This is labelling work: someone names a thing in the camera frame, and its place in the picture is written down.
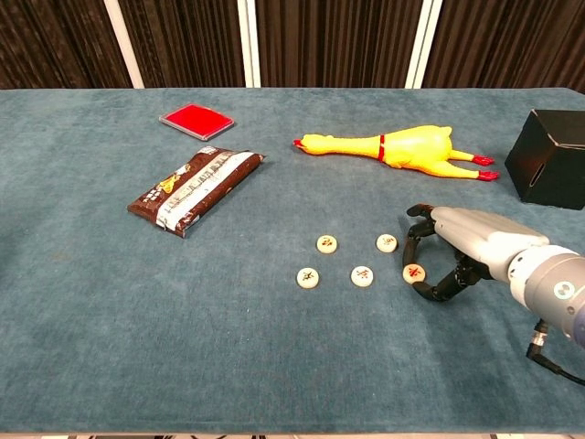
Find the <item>round token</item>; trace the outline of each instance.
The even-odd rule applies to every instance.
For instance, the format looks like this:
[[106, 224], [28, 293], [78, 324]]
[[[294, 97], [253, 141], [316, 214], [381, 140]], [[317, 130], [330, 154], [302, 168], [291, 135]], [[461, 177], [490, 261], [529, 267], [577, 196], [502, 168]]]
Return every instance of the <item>round token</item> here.
[[334, 236], [323, 235], [317, 240], [317, 250], [321, 253], [333, 253], [337, 250], [337, 240]]
[[396, 241], [396, 238], [386, 233], [378, 236], [378, 239], [376, 240], [376, 247], [378, 247], [378, 250], [384, 253], [392, 253], [396, 250], [398, 245], [399, 242]]
[[319, 284], [319, 273], [315, 268], [303, 268], [296, 275], [296, 282], [301, 288], [315, 288]]
[[427, 274], [417, 263], [410, 263], [404, 270], [402, 270], [402, 277], [408, 284], [414, 284], [415, 282], [422, 282]]
[[351, 282], [357, 286], [370, 286], [374, 281], [374, 273], [367, 267], [360, 265], [351, 272]]

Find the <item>black cable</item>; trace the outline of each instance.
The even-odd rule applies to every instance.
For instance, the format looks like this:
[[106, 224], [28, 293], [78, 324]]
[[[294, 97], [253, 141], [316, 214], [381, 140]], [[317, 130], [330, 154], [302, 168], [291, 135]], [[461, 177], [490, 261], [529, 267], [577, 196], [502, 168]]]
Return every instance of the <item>black cable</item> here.
[[581, 378], [576, 377], [575, 375], [571, 375], [570, 373], [566, 372], [563, 369], [561, 369], [558, 374], [561, 377], [565, 377], [567, 380], [571, 380], [573, 382], [576, 382], [577, 384], [580, 384], [581, 386], [585, 386], [585, 380], [582, 380]]
[[532, 359], [534, 362], [539, 364], [545, 369], [550, 370], [551, 372], [560, 375], [567, 380], [571, 380], [581, 386], [585, 386], [585, 380], [576, 377], [575, 375], [571, 375], [570, 373], [566, 372], [563, 368], [561, 368], [558, 364], [554, 363], [543, 354], [541, 354], [542, 348], [545, 346], [545, 342], [547, 341], [548, 335], [548, 324], [541, 318], [538, 320], [537, 325], [534, 327], [534, 335], [532, 337], [532, 341], [528, 346], [528, 350], [526, 351], [526, 356], [529, 359]]

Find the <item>brown snack bag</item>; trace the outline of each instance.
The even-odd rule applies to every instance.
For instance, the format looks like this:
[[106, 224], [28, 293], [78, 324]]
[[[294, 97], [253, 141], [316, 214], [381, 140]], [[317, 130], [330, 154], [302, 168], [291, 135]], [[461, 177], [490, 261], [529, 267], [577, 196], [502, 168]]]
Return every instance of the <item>brown snack bag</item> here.
[[142, 194], [128, 211], [185, 238], [185, 231], [264, 159], [248, 151], [206, 146], [169, 177]]

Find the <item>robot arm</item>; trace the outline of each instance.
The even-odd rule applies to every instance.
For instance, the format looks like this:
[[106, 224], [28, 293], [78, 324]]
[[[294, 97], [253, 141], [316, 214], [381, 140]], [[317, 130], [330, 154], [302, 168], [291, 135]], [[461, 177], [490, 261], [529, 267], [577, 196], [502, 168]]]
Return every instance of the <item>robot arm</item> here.
[[[451, 244], [457, 260], [456, 268], [436, 286], [415, 282], [412, 286], [420, 295], [442, 302], [481, 279], [496, 279], [509, 284], [512, 296], [541, 319], [528, 350], [530, 358], [554, 369], [540, 354], [547, 324], [585, 348], [584, 257], [550, 245], [541, 233], [494, 213], [421, 204], [407, 213], [424, 221], [409, 230], [405, 266], [415, 263], [420, 239], [433, 233]], [[558, 367], [553, 371], [564, 373]]]

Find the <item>brown curtain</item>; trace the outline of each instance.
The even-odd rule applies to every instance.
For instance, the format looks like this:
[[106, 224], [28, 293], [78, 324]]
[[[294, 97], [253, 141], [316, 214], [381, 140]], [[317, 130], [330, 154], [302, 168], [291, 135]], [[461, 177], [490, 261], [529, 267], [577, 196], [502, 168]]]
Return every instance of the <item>brown curtain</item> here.
[[102, 0], [0, 1], [0, 88], [132, 87]]
[[256, 0], [269, 87], [404, 87], [421, 0]]
[[444, 0], [423, 87], [585, 91], [585, 0]]
[[120, 0], [145, 87], [242, 87], [237, 0]]

